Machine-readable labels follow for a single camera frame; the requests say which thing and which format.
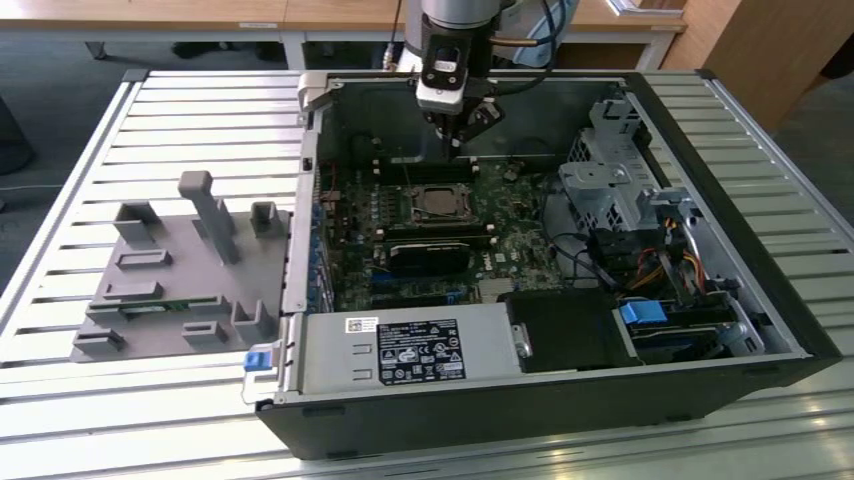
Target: barcode sticker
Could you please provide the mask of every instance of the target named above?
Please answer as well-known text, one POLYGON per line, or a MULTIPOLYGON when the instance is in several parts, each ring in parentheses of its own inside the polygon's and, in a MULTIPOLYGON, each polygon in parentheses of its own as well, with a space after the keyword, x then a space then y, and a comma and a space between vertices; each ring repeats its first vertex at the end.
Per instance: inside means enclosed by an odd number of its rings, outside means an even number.
POLYGON ((377 317, 352 317, 344 321, 345 333, 371 333, 376 332, 377 317))

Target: motherboard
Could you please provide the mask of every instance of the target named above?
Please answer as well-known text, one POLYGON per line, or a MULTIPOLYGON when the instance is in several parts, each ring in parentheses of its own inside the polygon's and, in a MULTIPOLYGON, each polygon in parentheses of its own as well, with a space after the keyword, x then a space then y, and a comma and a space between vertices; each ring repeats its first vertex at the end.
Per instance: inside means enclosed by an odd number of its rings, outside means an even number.
POLYGON ((323 172, 336 311, 492 303, 563 286, 539 221, 544 175, 519 161, 323 172))

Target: power supply label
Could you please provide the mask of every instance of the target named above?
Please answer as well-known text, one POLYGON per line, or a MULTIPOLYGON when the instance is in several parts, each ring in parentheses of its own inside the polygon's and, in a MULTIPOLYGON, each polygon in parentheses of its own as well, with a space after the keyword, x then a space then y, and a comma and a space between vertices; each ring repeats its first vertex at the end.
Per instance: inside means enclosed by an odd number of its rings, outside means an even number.
POLYGON ((379 380, 383 385, 465 378, 456 320, 376 326, 379 380))

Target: aluminum workbench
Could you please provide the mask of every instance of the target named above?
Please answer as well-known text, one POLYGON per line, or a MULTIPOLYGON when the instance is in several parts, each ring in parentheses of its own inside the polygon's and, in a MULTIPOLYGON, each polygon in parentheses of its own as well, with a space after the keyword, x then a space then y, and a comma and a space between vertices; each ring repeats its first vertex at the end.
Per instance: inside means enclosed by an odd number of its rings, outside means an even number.
POLYGON ((241 400, 242 353, 68 363, 121 201, 190 212, 177 178, 204 169, 232 212, 292 205, 297 78, 150 72, 121 83, 0 300, 0 478, 716 480, 854 469, 854 232, 718 82, 693 73, 647 80, 846 355, 806 381, 699 421, 304 462, 241 400))

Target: blue latch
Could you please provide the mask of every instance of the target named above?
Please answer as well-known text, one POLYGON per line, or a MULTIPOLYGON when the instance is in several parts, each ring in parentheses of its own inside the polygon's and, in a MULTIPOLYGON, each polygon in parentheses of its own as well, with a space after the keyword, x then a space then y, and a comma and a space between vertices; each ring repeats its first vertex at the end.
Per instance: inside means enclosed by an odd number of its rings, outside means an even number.
POLYGON ((272 352, 246 352, 242 370, 246 372, 272 370, 272 352))
POLYGON ((661 304, 655 300, 640 300, 625 303, 619 307, 625 325, 632 323, 663 323, 667 321, 661 304))

